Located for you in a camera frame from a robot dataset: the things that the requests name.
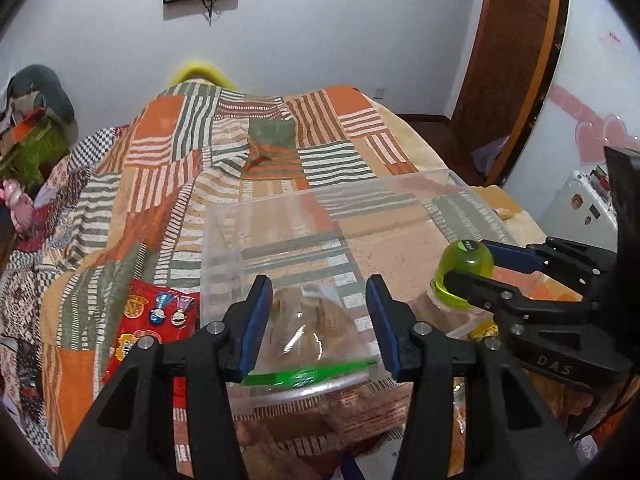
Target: white wall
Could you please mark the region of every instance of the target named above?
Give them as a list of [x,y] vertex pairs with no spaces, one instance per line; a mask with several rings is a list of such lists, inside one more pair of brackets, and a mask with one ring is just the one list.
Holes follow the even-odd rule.
[[[570,0],[566,33],[553,84],[598,116],[618,116],[627,133],[640,137],[640,50],[608,0]],[[504,190],[537,219],[580,164],[578,121],[549,99]]]
[[444,115],[449,119],[453,116],[453,111],[456,109],[460,90],[462,90],[462,83],[465,81],[466,69],[469,66],[471,51],[473,50],[474,42],[476,40],[476,32],[478,31],[478,21],[480,20],[481,11],[482,0],[473,0],[468,24],[466,26],[465,41],[462,47],[462,55],[460,56],[458,71],[456,72],[456,77],[453,79],[449,100],[447,101],[447,107],[444,112]]
[[0,42],[0,81],[50,66],[80,136],[128,123],[193,59],[254,94],[384,87],[395,112],[445,114],[473,1],[220,0],[209,26],[199,0],[27,0]]

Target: transparent plastic box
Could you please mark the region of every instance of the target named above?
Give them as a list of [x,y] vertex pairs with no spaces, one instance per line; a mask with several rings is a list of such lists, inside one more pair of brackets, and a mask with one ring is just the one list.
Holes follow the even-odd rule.
[[[459,208],[457,195],[468,210]],[[381,274],[391,295],[407,302],[417,319],[462,338],[491,315],[438,307],[430,288],[442,251],[461,225],[469,229],[467,238],[514,243],[497,215],[450,170],[212,206],[204,229],[200,322],[222,319],[230,304],[244,300],[257,274],[269,276],[274,290],[331,285],[358,329],[354,345],[366,346],[380,360],[364,291],[366,279]],[[234,410],[242,411],[242,406],[315,396],[383,374],[377,366],[293,390],[234,386],[229,395]]]

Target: pink stuffed animal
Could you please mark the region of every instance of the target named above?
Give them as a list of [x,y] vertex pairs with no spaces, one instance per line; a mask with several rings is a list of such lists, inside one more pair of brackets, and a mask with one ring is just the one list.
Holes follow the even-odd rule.
[[25,234],[33,221],[33,200],[20,189],[15,180],[3,180],[0,200],[4,200],[11,211],[11,220],[18,234]]

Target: green jar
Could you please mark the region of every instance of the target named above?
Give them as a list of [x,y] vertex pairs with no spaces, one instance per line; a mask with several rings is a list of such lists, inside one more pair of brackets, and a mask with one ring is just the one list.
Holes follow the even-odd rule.
[[451,294],[444,286],[444,275],[453,269],[490,278],[494,272],[494,257],[486,245],[475,240],[456,240],[450,243],[440,259],[431,280],[436,298],[451,308],[471,308],[467,300]]

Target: wooden door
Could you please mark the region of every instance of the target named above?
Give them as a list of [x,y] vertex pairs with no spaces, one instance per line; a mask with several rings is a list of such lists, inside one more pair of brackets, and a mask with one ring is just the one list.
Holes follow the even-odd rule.
[[524,126],[540,85],[534,76],[541,63],[542,70],[546,66],[555,30],[557,9],[552,9],[553,4],[554,0],[484,0],[451,121],[463,149],[472,152],[492,140],[511,136],[522,115],[520,129]]

